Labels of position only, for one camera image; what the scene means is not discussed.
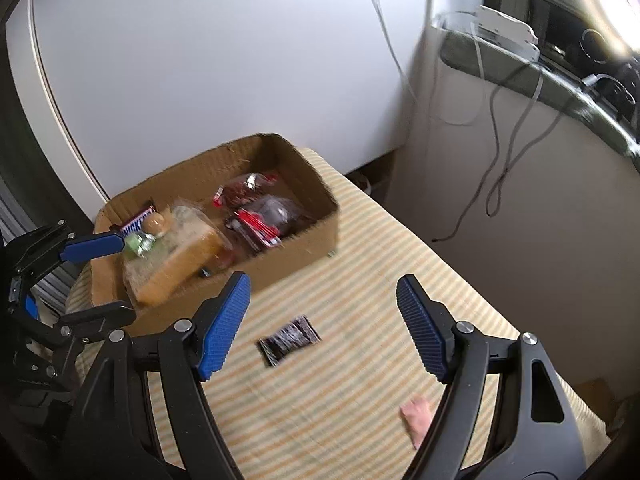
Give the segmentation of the Snickers bar brown wrapper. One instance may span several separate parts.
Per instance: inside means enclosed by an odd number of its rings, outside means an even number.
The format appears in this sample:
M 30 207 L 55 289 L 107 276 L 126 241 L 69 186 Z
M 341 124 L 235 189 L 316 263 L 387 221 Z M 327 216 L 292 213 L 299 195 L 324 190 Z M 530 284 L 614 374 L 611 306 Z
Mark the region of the Snickers bar brown wrapper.
M 157 212 L 155 204 L 152 200 L 148 200 L 142 209 L 128 220 L 122 223 L 113 223 L 110 226 L 110 230 L 119 233 L 122 237 L 126 237 L 134 232 L 140 232 L 142 230 L 142 222 L 151 214 L 154 214 L 154 212 Z

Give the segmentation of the green candy clear wrapper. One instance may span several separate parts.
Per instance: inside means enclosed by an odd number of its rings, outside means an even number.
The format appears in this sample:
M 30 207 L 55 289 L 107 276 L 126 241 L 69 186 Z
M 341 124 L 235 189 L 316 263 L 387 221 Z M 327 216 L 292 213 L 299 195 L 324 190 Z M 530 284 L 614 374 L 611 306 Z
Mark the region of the green candy clear wrapper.
M 153 249 L 156 237 L 142 231 L 131 232 L 125 239 L 124 254 L 127 259 L 146 258 Z

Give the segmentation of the black cream candy packet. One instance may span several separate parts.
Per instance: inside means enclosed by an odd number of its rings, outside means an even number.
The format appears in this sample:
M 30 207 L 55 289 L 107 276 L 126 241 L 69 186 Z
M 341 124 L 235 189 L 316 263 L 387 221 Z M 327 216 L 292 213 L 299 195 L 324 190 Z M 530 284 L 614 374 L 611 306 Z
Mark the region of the black cream candy packet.
M 257 348 L 268 366 L 277 367 L 291 353 L 318 344 L 322 339 L 305 315 L 294 318 L 274 334 L 259 339 Z

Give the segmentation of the pink snack packet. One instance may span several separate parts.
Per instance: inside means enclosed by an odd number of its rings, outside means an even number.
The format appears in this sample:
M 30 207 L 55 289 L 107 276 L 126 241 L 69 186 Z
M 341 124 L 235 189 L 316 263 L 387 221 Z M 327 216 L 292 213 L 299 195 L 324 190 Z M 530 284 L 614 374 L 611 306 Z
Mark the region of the pink snack packet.
M 401 404 L 399 413 L 407 428 L 413 447 L 422 445 L 433 421 L 431 405 L 423 396 L 415 396 Z

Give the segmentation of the red clear snack packet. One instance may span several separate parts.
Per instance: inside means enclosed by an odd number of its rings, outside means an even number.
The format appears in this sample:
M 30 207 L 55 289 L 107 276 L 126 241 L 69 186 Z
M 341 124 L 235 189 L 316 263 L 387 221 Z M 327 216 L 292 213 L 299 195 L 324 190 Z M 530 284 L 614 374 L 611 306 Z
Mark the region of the red clear snack packet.
M 239 234 L 253 252 L 263 252 L 281 244 L 279 229 L 270 226 L 255 211 L 244 208 L 236 210 L 227 219 L 226 228 Z

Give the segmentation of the brown cardboard box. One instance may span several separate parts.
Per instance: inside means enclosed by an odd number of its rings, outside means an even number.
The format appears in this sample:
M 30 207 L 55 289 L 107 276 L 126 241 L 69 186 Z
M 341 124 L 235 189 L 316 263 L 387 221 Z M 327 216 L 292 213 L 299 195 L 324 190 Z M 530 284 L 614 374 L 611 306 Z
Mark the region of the brown cardboard box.
M 260 292 L 337 244 L 336 199 L 302 153 L 274 133 L 219 145 L 154 174 L 109 200 L 94 230 L 126 228 L 145 212 L 169 226 L 150 250 L 90 263 L 92 303 L 130 301 L 134 335 L 188 318 L 235 271 Z

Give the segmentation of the round caramel candy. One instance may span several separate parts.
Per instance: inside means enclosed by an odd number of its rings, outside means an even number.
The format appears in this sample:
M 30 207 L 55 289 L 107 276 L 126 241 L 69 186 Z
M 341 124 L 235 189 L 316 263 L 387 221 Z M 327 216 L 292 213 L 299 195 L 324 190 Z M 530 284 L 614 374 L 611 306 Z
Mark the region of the round caramel candy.
M 169 220 L 157 211 L 151 212 L 143 220 L 142 232 L 155 238 L 162 237 L 169 229 Z

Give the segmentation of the packaged bread loaf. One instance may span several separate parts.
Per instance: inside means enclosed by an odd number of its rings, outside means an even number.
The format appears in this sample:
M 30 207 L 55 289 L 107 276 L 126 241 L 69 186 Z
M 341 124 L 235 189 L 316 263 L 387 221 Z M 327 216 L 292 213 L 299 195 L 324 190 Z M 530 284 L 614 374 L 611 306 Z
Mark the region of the packaged bread loaf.
M 169 220 L 169 229 L 156 239 L 149 255 L 127 259 L 122 253 L 122 281 L 140 309 L 163 304 L 201 270 L 216 272 L 233 256 L 228 237 L 200 207 L 182 200 L 160 214 Z

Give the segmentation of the red dates snack bag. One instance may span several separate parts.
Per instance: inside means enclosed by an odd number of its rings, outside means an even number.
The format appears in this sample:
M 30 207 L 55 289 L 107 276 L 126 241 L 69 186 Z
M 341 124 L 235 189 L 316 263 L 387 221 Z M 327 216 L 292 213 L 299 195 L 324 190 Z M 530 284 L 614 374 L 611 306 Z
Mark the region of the red dates snack bag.
M 274 185 L 278 176 L 272 172 L 250 172 L 241 174 L 221 185 L 215 193 L 212 203 L 217 208 L 234 209 L 257 200 Z

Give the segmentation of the white power strip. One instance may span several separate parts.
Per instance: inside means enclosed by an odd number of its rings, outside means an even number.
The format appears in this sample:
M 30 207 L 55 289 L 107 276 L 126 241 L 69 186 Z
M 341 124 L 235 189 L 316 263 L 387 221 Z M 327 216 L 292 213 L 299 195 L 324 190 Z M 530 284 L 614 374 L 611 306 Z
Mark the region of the white power strip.
M 475 24 L 480 38 L 524 60 L 539 60 L 538 38 L 529 24 L 488 6 L 476 10 Z

